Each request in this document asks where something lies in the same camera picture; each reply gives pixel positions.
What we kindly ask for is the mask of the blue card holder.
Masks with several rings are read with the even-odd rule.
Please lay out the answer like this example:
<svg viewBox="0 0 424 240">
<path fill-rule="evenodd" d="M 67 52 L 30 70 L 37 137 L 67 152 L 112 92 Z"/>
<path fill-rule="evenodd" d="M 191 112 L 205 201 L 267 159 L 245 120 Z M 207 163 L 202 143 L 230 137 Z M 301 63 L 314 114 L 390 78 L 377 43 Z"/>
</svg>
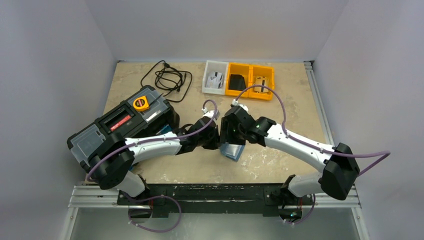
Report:
<svg viewBox="0 0 424 240">
<path fill-rule="evenodd" d="M 244 148 L 245 145 L 224 143 L 219 147 L 219 150 L 221 155 L 223 155 L 224 157 L 234 162 L 238 162 L 243 153 Z"/>
</svg>

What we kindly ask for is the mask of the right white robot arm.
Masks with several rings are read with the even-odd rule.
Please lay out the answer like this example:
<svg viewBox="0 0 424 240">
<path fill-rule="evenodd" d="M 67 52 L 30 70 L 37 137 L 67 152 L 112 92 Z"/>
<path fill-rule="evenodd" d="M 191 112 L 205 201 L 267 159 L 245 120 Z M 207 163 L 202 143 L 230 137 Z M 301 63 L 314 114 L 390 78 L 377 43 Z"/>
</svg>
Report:
<svg viewBox="0 0 424 240">
<path fill-rule="evenodd" d="M 347 198 L 360 169 L 351 148 L 320 143 L 284 130 L 274 120 L 253 118 L 246 107 L 232 106 L 221 119 L 220 141 L 231 145 L 258 144 L 287 153 L 316 169 L 308 175 L 287 179 L 280 196 L 288 204 L 308 194 L 325 193 L 343 201 Z"/>
</svg>

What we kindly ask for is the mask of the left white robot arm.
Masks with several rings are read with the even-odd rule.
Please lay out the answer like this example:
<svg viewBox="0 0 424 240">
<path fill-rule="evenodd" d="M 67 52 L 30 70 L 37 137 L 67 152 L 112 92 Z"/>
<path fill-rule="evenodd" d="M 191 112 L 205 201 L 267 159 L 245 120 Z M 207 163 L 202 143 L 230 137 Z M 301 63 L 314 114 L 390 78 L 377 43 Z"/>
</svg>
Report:
<svg viewBox="0 0 424 240">
<path fill-rule="evenodd" d="M 202 118 L 188 130 L 178 128 L 142 138 L 112 134 L 89 156 L 86 179 L 97 183 L 102 190 L 120 190 L 142 205 L 148 201 L 149 191 L 145 180 L 130 168 L 144 160 L 190 153 L 197 147 L 218 149 L 218 116 L 217 109 L 204 108 Z"/>
</svg>

